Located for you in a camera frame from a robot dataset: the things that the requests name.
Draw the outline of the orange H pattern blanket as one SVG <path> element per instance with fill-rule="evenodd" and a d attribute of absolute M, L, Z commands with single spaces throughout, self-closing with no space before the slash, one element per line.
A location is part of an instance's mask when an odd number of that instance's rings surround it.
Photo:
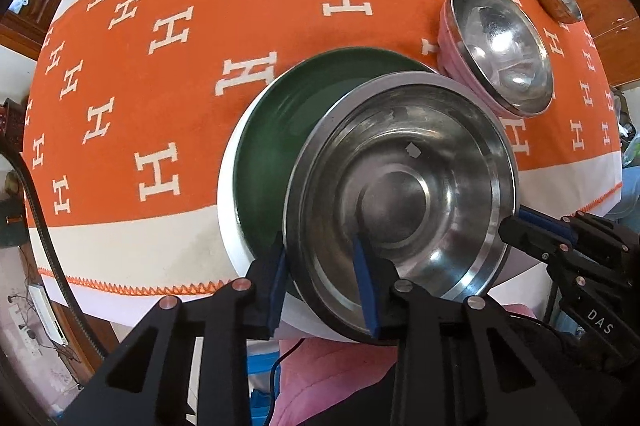
<path fill-rule="evenodd" d="M 526 205 L 607 212 L 622 168 L 613 100 L 586 26 L 536 0 L 555 94 L 503 119 Z M 444 0 L 63 0 L 37 63 L 24 158 L 81 300 L 203 295 L 229 279 L 217 181 L 231 132 L 288 68 L 345 46 L 436 62 Z"/>

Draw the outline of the green round plate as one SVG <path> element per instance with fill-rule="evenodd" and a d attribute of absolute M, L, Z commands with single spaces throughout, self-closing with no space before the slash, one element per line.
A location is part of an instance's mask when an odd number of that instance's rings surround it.
<path fill-rule="evenodd" d="M 286 188 L 314 126 L 345 94 L 373 78 L 427 65 L 382 48 L 337 48 L 297 64 L 274 80 L 250 111 L 235 153 L 233 201 L 253 258 L 282 230 Z"/>

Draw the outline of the white paper plate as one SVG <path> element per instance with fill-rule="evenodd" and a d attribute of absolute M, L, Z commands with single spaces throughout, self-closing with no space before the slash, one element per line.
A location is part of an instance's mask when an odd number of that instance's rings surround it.
<path fill-rule="evenodd" d="M 256 108 L 262 93 L 250 103 L 231 133 L 222 156 L 217 184 L 217 216 L 224 250 L 237 275 L 245 274 L 254 260 L 240 229 L 233 201 L 233 169 L 235 153 L 248 118 Z M 286 293 L 283 302 L 281 324 L 277 338 L 318 337 L 332 342 L 350 342 L 350 339 L 335 333 L 316 316 L 305 302 Z"/>

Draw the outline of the steel bowl pink outside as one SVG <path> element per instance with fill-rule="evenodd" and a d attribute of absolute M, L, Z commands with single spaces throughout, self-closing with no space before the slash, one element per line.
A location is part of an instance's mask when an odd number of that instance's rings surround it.
<path fill-rule="evenodd" d="M 445 0 L 438 68 L 500 117 L 529 118 L 551 105 L 554 78 L 536 27 L 512 0 Z"/>

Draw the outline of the wide steel bowl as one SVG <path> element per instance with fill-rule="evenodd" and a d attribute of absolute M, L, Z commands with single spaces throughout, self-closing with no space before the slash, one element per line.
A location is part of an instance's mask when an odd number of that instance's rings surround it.
<path fill-rule="evenodd" d="M 335 334 L 370 342 L 352 264 L 363 235 L 404 279 L 452 301 L 486 293 L 509 248 L 518 165 L 498 118 L 466 86 L 427 71 L 374 78 L 309 134 L 283 210 L 300 298 Z"/>

